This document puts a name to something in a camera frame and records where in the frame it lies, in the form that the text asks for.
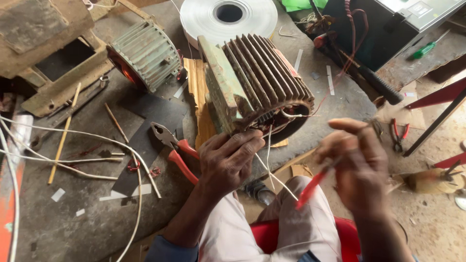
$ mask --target sleeve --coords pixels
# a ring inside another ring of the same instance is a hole
[[[144,262],[197,262],[199,245],[193,248],[183,248],[168,242],[158,235],[144,259]]]

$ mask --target roll of insulation paper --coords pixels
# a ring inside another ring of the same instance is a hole
[[[220,45],[242,34],[270,37],[278,19],[272,0],[185,0],[180,13],[185,35],[196,49],[199,35]]]

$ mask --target man's left hand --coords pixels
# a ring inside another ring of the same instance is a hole
[[[209,197],[220,200],[238,188],[251,175],[256,152],[265,145],[260,130],[248,130],[230,138],[227,133],[215,135],[199,149],[200,186]]]

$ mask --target red-handled pliers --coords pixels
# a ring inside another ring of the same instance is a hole
[[[403,140],[408,135],[409,124],[406,125],[406,128],[404,129],[403,136],[400,137],[399,134],[398,134],[398,129],[397,129],[397,120],[394,118],[393,119],[393,130],[395,132],[395,146],[394,146],[394,149],[395,149],[396,152],[401,153],[401,152],[403,152],[403,146],[401,145],[401,142],[403,142]]]
[[[175,162],[177,166],[181,169],[183,174],[191,181],[193,184],[198,183],[198,178],[192,174],[189,168],[186,166],[185,162],[181,156],[176,152],[175,146],[178,146],[181,150],[188,153],[189,155],[199,159],[198,152],[189,146],[188,140],[183,139],[178,141],[176,137],[163,125],[157,124],[155,122],[151,123],[152,130],[154,131],[155,136],[164,144],[171,147],[173,150],[168,155],[168,160]]]

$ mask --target green screwdriver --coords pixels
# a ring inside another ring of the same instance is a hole
[[[445,33],[443,33],[443,35],[440,36],[440,38],[437,39],[437,41],[435,42],[430,42],[428,44],[426,44],[423,48],[419,49],[416,53],[414,53],[412,56],[414,57],[414,59],[419,59],[419,58],[422,58],[424,57],[427,53],[430,52],[430,50],[432,48],[435,47],[435,44],[440,41],[440,39],[442,39],[442,37],[444,37],[448,32],[450,31],[450,29],[448,29]]]

